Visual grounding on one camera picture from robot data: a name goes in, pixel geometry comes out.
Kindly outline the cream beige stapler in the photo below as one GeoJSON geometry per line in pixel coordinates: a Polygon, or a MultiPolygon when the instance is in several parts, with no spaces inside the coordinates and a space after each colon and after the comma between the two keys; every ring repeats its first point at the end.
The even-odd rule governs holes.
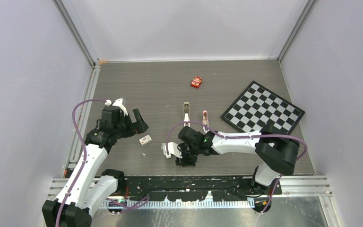
{"type": "Polygon", "coordinates": [[[184,121],[184,126],[188,126],[190,127],[190,103],[189,102],[184,102],[183,103],[183,121],[184,121]]]}

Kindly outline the red toy car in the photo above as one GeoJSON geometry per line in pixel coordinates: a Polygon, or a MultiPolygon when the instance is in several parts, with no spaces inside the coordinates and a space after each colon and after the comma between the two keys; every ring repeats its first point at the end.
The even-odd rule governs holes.
{"type": "Polygon", "coordinates": [[[202,78],[201,77],[198,77],[198,76],[195,76],[192,79],[192,81],[190,83],[190,86],[199,89],[199,87],[200,87],[201,84],[202,84],[202,78]]]}

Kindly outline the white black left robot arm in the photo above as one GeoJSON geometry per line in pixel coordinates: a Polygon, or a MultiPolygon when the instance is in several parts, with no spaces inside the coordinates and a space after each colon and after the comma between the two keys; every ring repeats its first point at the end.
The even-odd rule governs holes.
{"type": "Polygon", "coordinates": [[[54,200],[46,200],[42,213],[48,227],[89,227],[92,218],[111,195],[120,196],[126,190],[122,171],[106,169],[97,183],[93,179],[118,139],[132,137],[148,130],[139,109],[133,109],[136,118],[121,104],[105,106],[97,126],[83,141],[83,153],[71,177],[54,200]]]}

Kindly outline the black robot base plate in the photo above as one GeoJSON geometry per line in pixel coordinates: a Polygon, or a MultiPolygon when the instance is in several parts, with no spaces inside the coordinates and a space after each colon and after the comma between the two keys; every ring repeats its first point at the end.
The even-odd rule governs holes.
{"type": "Polygon", "coordinates": [[[268,199],[281,195],[280,184],[259,186],[251,175],[158,175],[126,176],[113,196],[125,196],[138,201],[203,201],[210,196],[215,202],[245,201],[249,198],[268,199]]]}

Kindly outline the black white chessboard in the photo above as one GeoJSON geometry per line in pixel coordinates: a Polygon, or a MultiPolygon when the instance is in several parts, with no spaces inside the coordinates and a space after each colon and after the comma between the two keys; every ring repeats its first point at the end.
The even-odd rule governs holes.
{"type": "Polygon", "coordinates": [[[301,108],[252,81],[220,118],[239,132],[258,131],[270,124],[289,135],[304,115],[301,108]]]}

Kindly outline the white staple box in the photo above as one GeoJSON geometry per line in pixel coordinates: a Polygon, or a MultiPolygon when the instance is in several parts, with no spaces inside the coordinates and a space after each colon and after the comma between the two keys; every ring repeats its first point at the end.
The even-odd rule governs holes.
{"type": "Polygon", "coordinates": [[[150,143],[151,141],[152,141],[152,138],[151,138],[151,136],[150,136],[150,135],[146,135],[146,136],[144,136],[144,137],[142,137],[142,138],[140,138],[140,139],[139,139],[139,142],[140,142],[140,144],[141,144],[142,146],[144,146],[144,145],[146,145],[146,144],[150,143]]]}

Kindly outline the pink white stapler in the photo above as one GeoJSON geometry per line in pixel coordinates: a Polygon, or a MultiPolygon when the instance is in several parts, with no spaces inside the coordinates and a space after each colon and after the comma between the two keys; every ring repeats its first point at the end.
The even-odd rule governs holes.
{"type": "Polygon", "coordinates": [[[208,112],[206,110],[204,110],[202,112],[202,123],[203,123],[203,131],[205,133],[209,132],[209,121],[208,121],[208,112]]]}

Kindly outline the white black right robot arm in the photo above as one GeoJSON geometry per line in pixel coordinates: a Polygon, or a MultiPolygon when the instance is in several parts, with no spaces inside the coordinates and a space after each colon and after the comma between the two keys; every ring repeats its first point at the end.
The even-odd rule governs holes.
{"type": "Polygon", "coordinates": [[[282,134],[274,126],[243,133],[224,133],[206,127],[201,133],[185,125],[178,134],[180,144],[166,143],[164,152],[176,157],[178,166],[195,166],[198,155],[221,155],[243,153],[257,155],[263,163],[256,167],[251,180],[251,189],[263,194],[273,181],[281,175],[292,175],[298,158],[300,141],[282,134]]]}

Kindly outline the aluminium slotted rail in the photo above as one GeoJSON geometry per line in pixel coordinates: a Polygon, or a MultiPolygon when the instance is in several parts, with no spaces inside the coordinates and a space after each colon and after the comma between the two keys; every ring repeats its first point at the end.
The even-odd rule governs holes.
{"type": "Polygon", "coordinates": [[[120,202],[123,205],[132,207],[135,204],[139,205],[142,209],[209,209],[209,208],[254,208],[255,202],[253,198],[248,198],[245,201],[213,201],[210,199],[204,199],[202,201],[148,201],[143,204],[138,201],[131,201],[125,199],[114,199],[114,201],[105,201],[101,207],[108,209],[123,209],[115,202],[120,202]]]}

